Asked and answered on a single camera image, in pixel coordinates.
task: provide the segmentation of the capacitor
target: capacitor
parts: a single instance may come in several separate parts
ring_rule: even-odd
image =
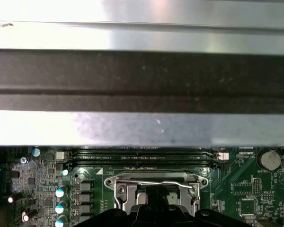
[[[38,214],[38,211],[37,209],[33,209],[31,211],[29,211],[28,213],[26,213],[24,216],[23,216],[23,220],[24,221],[29,221],[30,219],[32,219],[34,216],[36,216]]]
[[[67,187],[65,185],[61,185],[57,190],[56,190],[56,196],[58,198],[61,198],[64,196],[67,192]]]
[[[12,195],[12,196],[9,196],[8,202],[13,203],[13,202],[16,202],[16,201],[18,201],[22,198],[23,198],[23,194],[21,192],[18,192],[16,194]]]
[[[40,154],[41,154],[41,151],[40,151],[39,148],[33,148],[33,150],[32,150],[32,155],[33,155],[34,157],[38,157],[38,156],[40,156]]]
[[[64,227],[64,224],[67,222],[67,217],[65,215],[60,215],[58,220],[55,222],[55,227]]]
[[[257,163],[263,169],[274,171],[281,165],[281,156],[274,149],[270,149],[269,151],[262,151],[258,154]]]
[[[57,214],[62,214],[65,211],[66,208],[67,208],[67,202],[66,201],[60,201],[58,203],[58,205],[56,206],[55,211],[56,211]]]
[[[62,174],[62,176],[67,176],[68,170],[67,169],[62,170],[61,174]]]

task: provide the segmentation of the motherboard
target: motherboard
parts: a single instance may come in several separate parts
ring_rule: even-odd
[[[284,226],[284,148],[0,148],[0,222],[72,227],[145,204],[146,185],[193,216],[212,209],[252,226]]]

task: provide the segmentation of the silver metal panel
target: silver metal panel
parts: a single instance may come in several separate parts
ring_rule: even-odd
[[[2,48],[284,55],[284,1],[6,0]]]
[[[126,50],[284,55],[284,33],[17,22],[0,28],[0,49]]]
[[[0,145],[281,146],[284,115],[0,111]]]
[[[0,0],[0,20],[284,28],[284,0]]]

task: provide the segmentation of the metal bracket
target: metal bracket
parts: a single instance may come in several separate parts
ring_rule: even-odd
[[[200,209],[200,191],[208,185],[208,179],[182,172],[127,172],[105,179],[104,184],[114,191],[115,208],[122,209],[128,214],[132,207],[137,205],[136,191],[138,185],[176,185],[179,190],[179,198],[175,205],[184,206],[191,215],[194,215]]]

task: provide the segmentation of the white triangle marking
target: white triangle marking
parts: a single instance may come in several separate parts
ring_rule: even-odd
[[[96,175],[103,175],[103,168],[101,168],[97,173]]]

